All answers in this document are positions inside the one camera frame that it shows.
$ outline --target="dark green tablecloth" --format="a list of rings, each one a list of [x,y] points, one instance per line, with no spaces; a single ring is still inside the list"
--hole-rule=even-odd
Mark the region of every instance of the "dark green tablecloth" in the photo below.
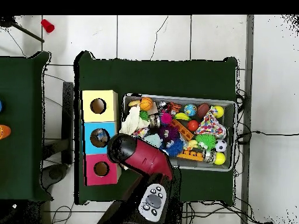
[[[11,135],[0,140],[0,199],[50,200],[40,187],[43,112],[42,74],[48,52],[31,58],[0,57],[0,124]]]
[[[111,89],[119,95],[119,107],[126,93],[235,101],[235,58],[216,62],[96,60],[85,51],[77,56],[74,65],[77,101],[78,90]],[[80,125],[78,115],[76,124]],[[137,175],[123,170],[115,185],[84,186],[82,135],[79,130],[77,147],[80,147],[80,161],[76,170],[79,185],[75,188],[79,191],[79,202],[120,200]],[[182,169],[181,201],[223,200],[232,205],[232,195],[233,170]]]

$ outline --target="yellow toy banana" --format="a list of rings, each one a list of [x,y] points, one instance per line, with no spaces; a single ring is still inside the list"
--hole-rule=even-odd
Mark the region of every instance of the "yellow toy banana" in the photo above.
[[[177,113],[177,114],[175,114],[175,119],[176,120],[187,120],[187,121],[191,120],[191,118],[188,115],[186,115],[185,113]]]

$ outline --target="orange ball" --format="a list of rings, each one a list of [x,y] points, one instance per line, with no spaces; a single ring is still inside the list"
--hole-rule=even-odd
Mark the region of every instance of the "orange ball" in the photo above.
[[[140,103],[140,109],[144,111],[148,111],[152,108],[153,102],[152,99],[149,97],[143,97]]]

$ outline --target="black cable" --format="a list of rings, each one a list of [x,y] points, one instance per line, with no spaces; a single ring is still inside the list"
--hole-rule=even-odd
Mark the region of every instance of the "black cable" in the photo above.
[[[156,43],[157,43],[157,40],[158,40],[158,32],[162,29],[162,27],[164,26],[164,23],[166,22],[166,20],[168,19],[168,16],[166,17],[166,19],[164,20],[162,26],[158,29],[158,31],[156,32],[156,41],[155,41],[155,44],[154,44],[154,49],[152,51],[152,56],[149,60],[152,60],[152,57],[154,56],[154,52],[155,52],[155,48],[156,48]]]

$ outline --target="toy ball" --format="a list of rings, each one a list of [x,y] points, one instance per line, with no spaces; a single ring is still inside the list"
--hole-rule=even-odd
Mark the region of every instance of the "toy ball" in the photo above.
[[[215,145],[217,152],[224,152],[227,149],[227,143],[224,140],[217,140]]]
[[[215,106],[216,110],[218,111],[218,113],[215,114],[216,118],[221,118],[224,114],[224,109],[221,106]]]
[[[191,120],[187,124],[189,131],[196,131],[199,128],[199,123],[196,120]]]
[[[194,104],[185,105],[184,112],[189,117],[194,116],[197,112],[197,107]]]
[[[152,108],[153,102],[152,99],[149,97],[143,97],[140,103],[140,109],[144,111],[148,111]]]
[[[222,165],[225,162],[225,155],[221,152],[216,152],[216,159],[214,164]]]
[[[197,115],[200,118],[203,118],[207,114],[209,109],[210,109],[210,106],[207,103],[203,103],[203,104],[199,105],[199,107],[197,109]]]

